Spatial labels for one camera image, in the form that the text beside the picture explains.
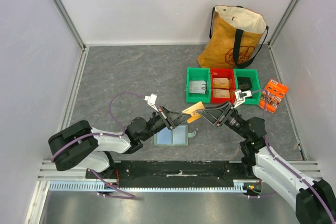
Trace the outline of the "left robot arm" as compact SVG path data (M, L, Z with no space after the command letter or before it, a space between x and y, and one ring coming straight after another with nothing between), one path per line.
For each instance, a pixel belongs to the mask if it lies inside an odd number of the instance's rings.
M149 120L134 118L123 133L98 130L87 120L81 120L49 138L51 161L58 171L79 166L110 178L115 174L116 166L108 152L133 154L154 134L163 129L173 130L190 118L190 114L172 112L161 106Z

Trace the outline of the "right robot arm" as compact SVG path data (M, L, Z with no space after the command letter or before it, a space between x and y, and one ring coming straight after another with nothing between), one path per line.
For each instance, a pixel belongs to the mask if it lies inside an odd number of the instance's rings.
M198 113L212 125L226 125L244 138L240 142L244 155L241 174L268 184L293 208L300 223L335 223L335 194L331 185L324 179L309 177L276 153L266 139L263 118L245 120L228 102L200 109Z

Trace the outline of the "light green card holder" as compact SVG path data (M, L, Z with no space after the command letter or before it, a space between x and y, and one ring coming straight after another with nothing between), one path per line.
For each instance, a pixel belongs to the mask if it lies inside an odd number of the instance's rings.
M154 135L155 146L188 146L188 140L196 136L196 131L189 132L188 125L182 124L173 130L164 128Z

